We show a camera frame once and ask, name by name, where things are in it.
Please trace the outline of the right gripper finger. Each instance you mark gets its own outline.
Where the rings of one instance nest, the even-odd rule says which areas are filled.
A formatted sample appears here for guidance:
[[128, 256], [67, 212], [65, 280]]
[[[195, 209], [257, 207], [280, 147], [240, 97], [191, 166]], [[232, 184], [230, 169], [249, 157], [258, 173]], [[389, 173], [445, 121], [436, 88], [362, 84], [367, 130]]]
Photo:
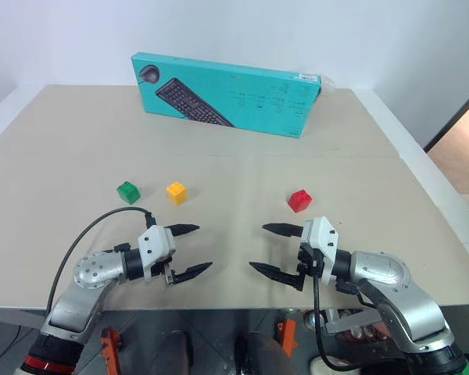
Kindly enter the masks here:
[[300, 238], [303, 233], [303, 227], [290, 223], [266, 223], [262, 225], [262, 228], [264, 230], [270, 231], [273, 234], [285, 237]]
[[285, 284], [293, 287], [297, 291], [303, 290], [303, 266], [298, 265], [296, 273], [286, 273], [276, 266], [272, 266], [261, 262], [249, 262], [249, 265], [265, 277], [276, 281], [281, 284]]

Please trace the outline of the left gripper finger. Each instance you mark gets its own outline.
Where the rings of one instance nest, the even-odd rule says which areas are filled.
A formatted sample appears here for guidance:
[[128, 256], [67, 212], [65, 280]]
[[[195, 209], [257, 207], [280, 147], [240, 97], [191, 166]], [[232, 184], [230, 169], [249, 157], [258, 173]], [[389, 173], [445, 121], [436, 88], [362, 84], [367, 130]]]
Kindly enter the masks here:
[[198, 230], [199, 226], [194, 225], [194, 224], [184, 224], [184, 223], [179, 223], [179, 224], [174, 224], [170, 226], [170, 232], [172, 233], [173, 236], [181, 236], [184, 234], [191, 233], [192, 231]]
[[174, 273], [174, 283], [180, 284], [185, 281], [191, 280], [197, 277], [199, 274], [207, 270], [210, 266], [212, 266], [212, 262], [205, 262], [200, 263], [195, 266], [188, 267], [183, 273], [176, 274]]

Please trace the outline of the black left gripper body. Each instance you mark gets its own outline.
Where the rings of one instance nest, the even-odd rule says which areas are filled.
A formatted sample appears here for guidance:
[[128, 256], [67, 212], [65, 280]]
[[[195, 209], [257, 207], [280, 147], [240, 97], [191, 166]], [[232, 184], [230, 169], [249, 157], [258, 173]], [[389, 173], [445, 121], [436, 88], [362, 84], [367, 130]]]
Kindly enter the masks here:
[[173, 257], [168, 256], [164, 260], [158, 261], [154, 266], [152, 266], [152, 276], [156, 277], [159, 275], [164, 275], [167, 285], [176, 284], [175, 271], [170, 267], [172, 260]]

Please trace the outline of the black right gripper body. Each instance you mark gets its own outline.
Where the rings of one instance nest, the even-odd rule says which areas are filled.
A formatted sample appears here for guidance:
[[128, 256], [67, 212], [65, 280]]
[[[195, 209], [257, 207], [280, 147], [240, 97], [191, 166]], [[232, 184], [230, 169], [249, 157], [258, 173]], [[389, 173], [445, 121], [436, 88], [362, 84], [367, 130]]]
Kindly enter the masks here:
[[298, 291], [303, 290], [306, 276], [320, 279], [324, 270], [324, 255], [318, 248], [312, 248], [309, 244], [301, 244], [298, 253], [299, 264], [297, 266]]

